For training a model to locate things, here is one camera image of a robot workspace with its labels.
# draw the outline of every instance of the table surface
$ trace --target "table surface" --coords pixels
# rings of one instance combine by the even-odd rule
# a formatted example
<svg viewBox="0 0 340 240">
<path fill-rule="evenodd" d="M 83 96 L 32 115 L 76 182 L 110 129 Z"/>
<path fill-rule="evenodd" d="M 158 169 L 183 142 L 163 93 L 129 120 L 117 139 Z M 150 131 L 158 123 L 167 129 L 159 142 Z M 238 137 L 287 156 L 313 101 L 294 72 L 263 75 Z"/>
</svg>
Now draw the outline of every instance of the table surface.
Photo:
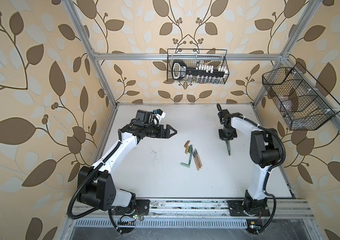
<svg viewBox="0 0 340 240">
<path fill-rule="evenodd" d="M 221 106 L 258 123 L 249 104 Z M 159 108 L 166 113 L 161 124 L 171 125 L 178 133 L 169 139 L 142 139 L 111 174 L 115 187 L 134 192 L 141 198 L 243 198 L 254 165 L 249 156 L 250 138 L 237 131 L 238 137 L 230 141 L 229 156 L 225 141 L 218 135 L 222 125 L 215 104 L 121 105 L 105 152 L 118 139 L 118 129 L 130 123 L 137 110 Z M 201 158 L 203 166 L 199 171 L 193 159 L 190 168 L 180 165 L 189 160 L 184 147 L 187 140 Z M 276 197 L 292 197 L 279 168 L 272 170 L 266 190 Z"/>
</svg>

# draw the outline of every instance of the black rack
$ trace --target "black rack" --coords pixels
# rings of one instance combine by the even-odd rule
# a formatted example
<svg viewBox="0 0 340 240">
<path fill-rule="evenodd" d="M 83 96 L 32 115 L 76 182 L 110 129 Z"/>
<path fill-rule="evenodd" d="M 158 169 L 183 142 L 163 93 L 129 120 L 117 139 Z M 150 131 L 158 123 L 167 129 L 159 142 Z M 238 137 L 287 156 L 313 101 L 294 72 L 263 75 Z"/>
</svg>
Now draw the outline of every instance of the black rack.
<svg viewBox="0 0 340 240">
<path fill-rule="evenodd" d="M 263 74 L 262 84 L 289 130 L 317 130 L 340 112 L 340 103 L 311 73 L 297 64 Z M 305 73 L 315 80 L 315 87 L 303 78 Z"/>
<path fill-rule="evenodd" d="M 229 77 L 227 50 L 167 50 L 167 81 L 225 84 Z"/>
</svg>

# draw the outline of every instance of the black mesh basket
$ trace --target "black mesh basket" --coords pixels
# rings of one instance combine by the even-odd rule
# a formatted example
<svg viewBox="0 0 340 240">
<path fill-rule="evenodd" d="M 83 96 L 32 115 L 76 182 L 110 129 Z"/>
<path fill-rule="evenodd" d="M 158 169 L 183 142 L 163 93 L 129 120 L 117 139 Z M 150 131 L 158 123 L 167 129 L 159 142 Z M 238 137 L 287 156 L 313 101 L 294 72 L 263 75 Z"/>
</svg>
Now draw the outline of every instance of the black mesh basket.
<svg viewBox="0 0 340 240">
<path fill-rule="evenodd" d="M 263 74 L 262 84 L 289 130 L 317 130 L 340 112 L 340 103 L 312 74 L 297 64 L 293 68 L 278 68 Z M 315 86 L 303 78 L 305 73 L 313 78 Z"/>
<path fill-rule="evenodd" d="M 229 77 L 227 50 L 167 50 L 167 82 L 225 84 Z"/>
</svg>

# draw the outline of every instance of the wallpaper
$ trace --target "wallpaper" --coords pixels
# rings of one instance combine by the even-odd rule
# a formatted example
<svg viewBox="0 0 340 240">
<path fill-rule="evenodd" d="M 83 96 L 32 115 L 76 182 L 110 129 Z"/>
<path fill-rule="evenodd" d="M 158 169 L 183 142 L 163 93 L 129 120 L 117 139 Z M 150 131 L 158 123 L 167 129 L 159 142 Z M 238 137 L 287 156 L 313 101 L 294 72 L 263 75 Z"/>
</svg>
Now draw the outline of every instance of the wallpaper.
<svg viewBox="0 0 340 240">
<path fill-rule="evenodd" d="M 305 0 L 73 0 L 100 53 L 162 48 L 280 53 Z"/>
<path fill-rule="evenodd" d="M 301 37 L 291 58 L 340 102 L 340 1 L 323 1 Z M 340 240 L 340 132 L 331 122 L 316 131 L 288 131 L 270 95 L 258 110 L 285 143 L 283 166 L 298 197 L 309 202 L 324 237 Z"/>
<path fill-rule="evenodd" d="M 105 60 L 102 68 L 120 103 L 251 103 L 262 85 L 270 61 L 228 61 L 225 84 L 167 80 L 163 61 Z"/>
<path fill-rule="evenodd" d="M 57 236 L 105 129 L 111 106 L 76 36 L 58 1 L 0 0 L 0 239 Z"/>
</svg>

